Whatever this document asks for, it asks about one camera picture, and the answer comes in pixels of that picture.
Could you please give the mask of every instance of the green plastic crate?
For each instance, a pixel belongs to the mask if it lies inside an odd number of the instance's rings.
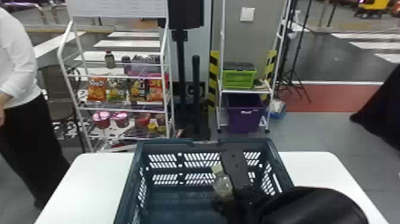
[[[255,74],[257,74],[257,70],[224,70],[224,89],[251,89]]]

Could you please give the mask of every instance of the small bottle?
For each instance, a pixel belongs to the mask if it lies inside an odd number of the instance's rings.
[[[107,50],[105,52],[106,52],[105,57],[104,57],[105,66],[109,69],[115,68],[116,65],[115,65],[115,58],[114,58],[113,54],[111,53],[110,50]]]

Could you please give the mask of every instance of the orange snack bag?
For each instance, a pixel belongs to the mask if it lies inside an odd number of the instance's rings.
[[[89,78],[89,86],[87,87],[87,100],[105,101],[106,83],[107,78]]]

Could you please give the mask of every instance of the red floor mat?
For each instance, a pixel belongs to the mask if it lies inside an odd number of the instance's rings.
[[[287,103],[288,112],[356,112],[358,111],[379,89],[380,86],[360,85],[305,85],[311,97],[308,102],[303,95],[300,99],[298,94],[291,88],[283,91],[280,96]]]

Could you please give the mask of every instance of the purple storage bin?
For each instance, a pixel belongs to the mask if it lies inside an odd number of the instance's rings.
[[[228,133],[256,132],[265,110],[259,94],[228,94]]]

